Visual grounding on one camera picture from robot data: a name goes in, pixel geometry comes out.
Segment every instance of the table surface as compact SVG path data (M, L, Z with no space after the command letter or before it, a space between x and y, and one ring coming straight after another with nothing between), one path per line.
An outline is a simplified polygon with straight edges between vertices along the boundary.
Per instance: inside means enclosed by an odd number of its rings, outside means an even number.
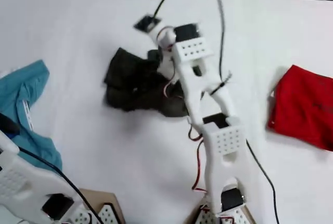
M186 119L131 113L104 103L103 78L119 47L145 58L154 48L132 25L160 0L0 0L0 70L43 59L50 78L31 108L37 133L53 138L63 170L81 188L116 194L128 223L182 223L202 198L197 143ZM281 223L328 223L333 154L265 129L267 97L292 64L333 77L333 3L223 0L223 73L247 137L276 186ZM219 52L216 0L167 0L166 24L199 22ZM208 96L205 114L217 112ZM257 223L275 223L271 188L253 159L249 208Z

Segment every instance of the white robot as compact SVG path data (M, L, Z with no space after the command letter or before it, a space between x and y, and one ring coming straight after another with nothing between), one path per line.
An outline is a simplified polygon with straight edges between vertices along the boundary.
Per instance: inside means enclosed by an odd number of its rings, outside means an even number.
M213 53L195 24L174 28L145 16L135 28L147 33L164 50L164 58L173 58L190 123L202 134L206 148L209 207L216 219L227 216L248 200L244 186L248 153L233 101L213 66ZM223 113L202 117L202 92L209 93ZM77 191L58 174L30 165L18 156L19 151L0 132L0 205L30 223L68 221L82 204Z

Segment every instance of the blue cloth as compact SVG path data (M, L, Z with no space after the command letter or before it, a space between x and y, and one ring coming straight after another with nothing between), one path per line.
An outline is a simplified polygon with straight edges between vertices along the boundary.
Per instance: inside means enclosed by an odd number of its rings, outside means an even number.
M52 139L30 130L23 106L23 101L26 101L29 107L37 101L48 76L49 72L44 62L39 60L0 79L0 113L20 126L20 134L12 138L16 145L62 169L61 156ZM52 170L29 155L22 152L19 155L36 167Z

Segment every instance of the perforated plate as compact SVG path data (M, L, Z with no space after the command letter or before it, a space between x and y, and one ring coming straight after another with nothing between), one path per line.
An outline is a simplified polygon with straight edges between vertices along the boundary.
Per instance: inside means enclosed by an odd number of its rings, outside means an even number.
M217 147L222 155L230 154L239 149L242 133L238 127L221 129L216 135Z
M213 55L205 38L194 38L176 43L173 46L173 53L177 55L181 61L195 60Z
M119 224L118 218L113 211L112 204L105 204L98 216L102 219L103 224ZM91 211L86 210L83 205L78 208L69 219L72 224L99 224L96 217Z
M73 224L89 224L90 216L84 206L80 206L69 219Z
M229 216L234 217L235 224L251 224L247 219L246 215L243 213L241 208L229 213ZM231 220L222 219L222 224L231 224ZM196 224L220 224L219 220L209 210L201 210Z
M102 219L104 224L118 224L118 220L111 205L104 205L98 216ZM92 224L98 224L95 216L92 217Z

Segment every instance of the robotic arm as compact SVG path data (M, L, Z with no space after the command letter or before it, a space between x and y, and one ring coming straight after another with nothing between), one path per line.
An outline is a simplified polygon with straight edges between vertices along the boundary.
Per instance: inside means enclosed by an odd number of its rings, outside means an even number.
M210 207L216 217L243 207L247 201L244 182L248 180L246 139L240 119L226 86L214 68L210 50L196 24L166 26L160 19L145 16L135 26L147 33L173 58L179 75L190 123L203 136L207 164L205 181ZM208 92L221 111L203 117L200 113L201 93Z

